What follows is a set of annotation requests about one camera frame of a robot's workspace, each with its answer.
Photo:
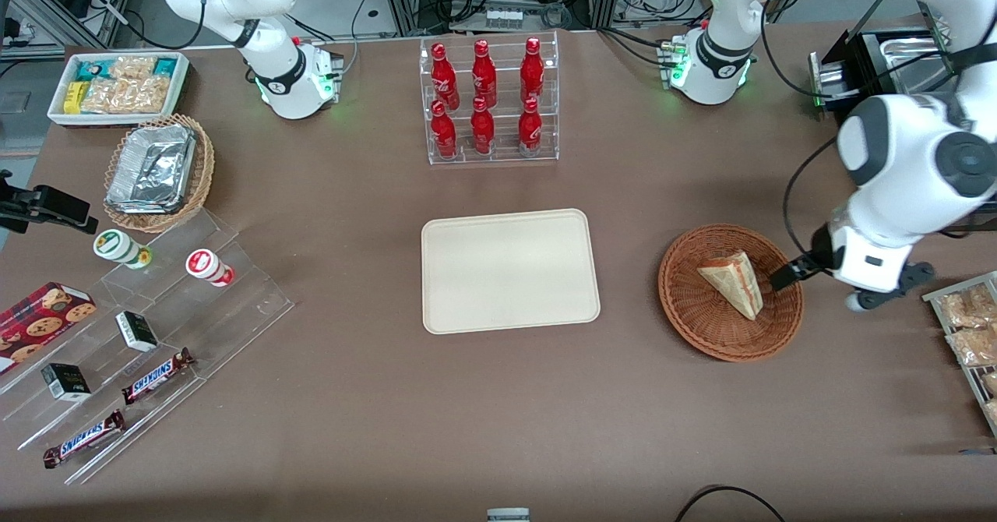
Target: table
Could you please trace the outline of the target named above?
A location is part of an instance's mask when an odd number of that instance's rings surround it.
[[[841,29],[770,36],[802,84],[805,54]],[[701,107],[602,36],[559,36],[562,159],[485,170],[428,166],[415,40],[363,43],[342,102],[299,122],[260,102],[235,50],[189,51],[181,109],[217,150],[207,206],[297,308],[86,485],[63,487],[40,458],[0,446],[0,518],[61,519],[71,505],[75,520],[457,522],[521,505],[538,521],[650,521],[729,483],[791,520],[993,519],[997,461],[955,453],[992,440],[918,298],[857,316],[845,285],[813,278],[793,344],[747,365],[695,351],[658,303],[659,260],[688,228],[743,224],[795,256],[784,184],[833,122],[765,60],[730,103]],[[32,185],[106,219],[121,134],[53,127]],[[794,193],[801,235],[852,189],[837,158],[820,157]],[[562,207],[588,216],[598,319],[424,330],[423,224]],[[935,264],[934,288],[997,269],[992,255],[979,234],[926,239],[914,258]],[[0,305],[47,280],[89,287],[110,266],[85,235],[32,226],[0,253]],[[687,520],[719,513],[768,519],[750,499],[712,496]]]

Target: red bottle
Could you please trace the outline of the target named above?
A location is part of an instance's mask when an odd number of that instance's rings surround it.
[[[520,153],[524,157],[537,156],[541,150],[541,127],[544,121],[537,114],[537,98],[530,97],[523,102],[520,115]]]
[[[446,104],[446,109],[456,111],[460,107],[460,93],[456,92],[456,72],[446,60],[446,48],[442,43],[434,43],[430,51],[433,53],[433,89],[437,98]]]
[[[495,148],[495,119],[488,113],[488,102],[483,97],[474,98],[474,114],[470,117],[474,131],[474,149],[481,156],[491,155]]]
[[[544,61],[541,60],[541,40],[530,37],[527,39],[527,56],[523,57],[520,66],[520,98],[526,103],[534,97],[541,99],[544,92]]]
[[[433,120],[430,121],[430,128],[433,129],[433,140],[437,145],[439,157],[444,160],[452,160],[456,157],[456,129],[453,128],[453,121],[446,114],[446,107],[440,100],[433,100],[430,109],[433,111]]]
[[[484,98],[489,108],[499,102],[499,80],[495,77],[495,63],[488,54],[488,41],[474,41],[474,67],[470,69],[474,76],[474,96]]]

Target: cookie box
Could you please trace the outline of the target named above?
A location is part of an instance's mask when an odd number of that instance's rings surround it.
[[[24,362],[96,310],[86,292],[49,283],[0,313],[0,374]]]

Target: cookie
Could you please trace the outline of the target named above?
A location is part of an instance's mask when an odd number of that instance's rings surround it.
[[[59,327],[62,327],[62,323],[63,321],[58,319],[58,317],[36,319],[31,323],[31,326],[28,326],[28,335],[29,337],[45,337],[45,335],[54,333]]]
[[[72,323],[77,323],[77,321],[80,321],[84,319],[84,317],[89,316],[90,313],[93,313],[93,311],[96,309],[97,307],[95,305],[92,305],[92,303],[89,302],[81,303],[81,305],[78,305],[74,309],[71,309],[65,313],[65,320],[72,321]]]
[[[50,309],[52,312],[61,312],[69,302],[72,302],[70,295],[60,291],[59,288],[52,288],[42,296],[42,308]]]
[[[17,351],[14,351],[14,353],[10,355],[10,358],[14,362],[24,362],[24,360],[34,354],[35,351],[40,351],[42,347],[45,347],[45,345],[29,344],[28,347],[21,347],[17,349]]]

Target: wicker basket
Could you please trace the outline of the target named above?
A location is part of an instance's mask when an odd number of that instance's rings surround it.
[[[754,321],[730,302],[697,271],[706,259],[748,253],[755,267],[763,307]],[[775,292],[769,276],[787,258],[768,239],[733,224],[710,224],[680,235],[661,260],[658,295],[679,334],[693,347],[730,362],[768,358],[800,328],[804,292],[799,283]]]
[[[193,118],[184,115],[171,115],[165,118],[156,118],[139,125],[139,128],[150,129],[156,127],[167,127],[167,125],[185,125],[197,132],[197,145],[195,148],[195,159],[190,163],[190,179],[188,180],[188,195],[184,206],[177,213],[172,214],[125,214],[112,210],[107,203],[104,203],[104,210],[120,227],[129,230],[145,231],[147,234],[159,234],[167,230],[168,227],[192,217],[193,214],[204,205],[207,199],[207,192],[211,188],[211,174],[214,172],[214,148],[211,146],[211,139],[204,134],[204,129],[197,124]],[[114,178],[114,171],[118,168],[118,158],[121,157],[122,147],[125,139],[118,143],[118,149],[111,156],[111,164],[107,166],[107,173],[104,174],[104,188],[111,187],[111,179]]]

